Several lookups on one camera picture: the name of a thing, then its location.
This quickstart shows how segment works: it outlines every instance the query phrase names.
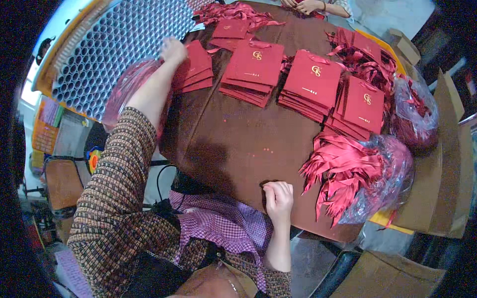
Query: window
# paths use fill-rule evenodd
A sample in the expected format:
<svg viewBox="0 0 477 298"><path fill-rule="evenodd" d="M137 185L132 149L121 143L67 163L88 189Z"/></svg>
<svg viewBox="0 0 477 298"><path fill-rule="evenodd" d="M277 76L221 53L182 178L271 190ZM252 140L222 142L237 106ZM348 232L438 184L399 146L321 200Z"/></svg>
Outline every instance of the window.
<svg viewBox="0 0 477 298"><path fill-rule="evenodd" d="M21 92L21 99L26 101L31 106L36 106L38 100L40 99L41 92L40 91L32 91L31 87L33 85L33 79L38 71L39 66L33 61L31 64L30 70L27 74L27 79L25 84L23 85L23 91Z"/></svg>

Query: perforated panel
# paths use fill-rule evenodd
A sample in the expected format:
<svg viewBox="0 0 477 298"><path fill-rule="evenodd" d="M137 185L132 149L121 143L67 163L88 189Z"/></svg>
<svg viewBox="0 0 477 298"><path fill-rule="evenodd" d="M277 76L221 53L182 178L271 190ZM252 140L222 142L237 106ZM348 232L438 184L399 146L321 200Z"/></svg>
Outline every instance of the perforated panel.
<svg viewBox="0 0 477 298"><path fill-rule="evenodd" d="M52 97L101 121L111 90L126 67L158 58L162 39L182 39L195 25L182 0L123 0L89 29L66 60Z"/></svg>

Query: black cable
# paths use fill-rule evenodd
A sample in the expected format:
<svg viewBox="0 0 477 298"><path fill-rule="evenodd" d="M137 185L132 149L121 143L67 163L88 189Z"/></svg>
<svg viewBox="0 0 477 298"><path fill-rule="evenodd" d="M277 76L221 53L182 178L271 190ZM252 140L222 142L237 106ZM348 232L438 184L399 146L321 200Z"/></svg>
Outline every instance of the black cable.
<svg viewBox="0 0 477 298"><path fill-rule="evenodd" d="M170 166L173 166L174 168L177 169L177 167L173 164L168 164L168 165L165 165L160 171L159 171L159 174L157 174L157 178L156 178L156 186L157 186L157 192L159 193L159 198L161 199L161 202L162 202L162 195L161 195L161 191L159 190L159 176L161 175L162 171L164 171L165 168L168 168Z"/></svg>
<svg viewBox="0 0 477 298"><path fill-rule="evenodd" d="M179 204L179 207L177 207L176 211L177 212L180 212L179 211L179 208L182 206L182 203L184 202L184 199L186 198L186 194L182 194L182 200L180 201L180 204Z"/></svg>

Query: woman's right hand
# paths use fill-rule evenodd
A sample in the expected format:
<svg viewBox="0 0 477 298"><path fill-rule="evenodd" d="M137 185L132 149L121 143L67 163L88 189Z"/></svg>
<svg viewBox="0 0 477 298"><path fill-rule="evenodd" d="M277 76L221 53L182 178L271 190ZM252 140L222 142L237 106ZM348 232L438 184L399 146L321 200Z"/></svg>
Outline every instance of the woman's right hand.
<svg viewBox="0 0 477 298"><path fill-rule="evenodd" d="M267 214L275 229L290 229L290 213L293 206L293 185L284 181L263 185L267 199Z"/></svg>
<svg viewBox="0 0 477 298"><path fill-rule="evenodd" d="M166 62L174 62L179 65L187 58L187 49L173 36L164 38L161 57Z"/></svg>
<svg viewBox="0 0 477 298"><path fill-rule="evenodd" d="M298 3L295 0L280 0L281 4L285 7L295 8Z"/></svg>

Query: person's hands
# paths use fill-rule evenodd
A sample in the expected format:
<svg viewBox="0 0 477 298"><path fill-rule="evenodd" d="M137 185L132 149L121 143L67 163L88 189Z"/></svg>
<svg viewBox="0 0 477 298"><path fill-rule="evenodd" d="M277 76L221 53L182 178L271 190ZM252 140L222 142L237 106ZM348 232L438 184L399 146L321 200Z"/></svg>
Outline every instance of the person's hands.
<svg viewBox="0 0 477 298"><path fill-rule="evenodd" d="M267 198L267 213L275 229L290 228L290 213L293 206L293 185L284 181L263 185Z"/></svg>
<svg viewBox="0 0 477 298"><path fill-rule="evenodd" d="M298 3L295 10L298 10L301 13L309 15L314 10L323 10L324 3L318 0L304 0Z"/></svg>
<svg viewBox="0 0 477 298"><path fill-rule="evenodd" d="M280 2L283 6L289 8L295 8L298 4L295 0L280 0Z"/></svg>
<svg viewBox="0 0 477 298"><path fill-rule="evenodd" d="M175 37L168 37L164 39L161 57L166 62L170 61L179 65L187 58L187 49Z"/></svg>

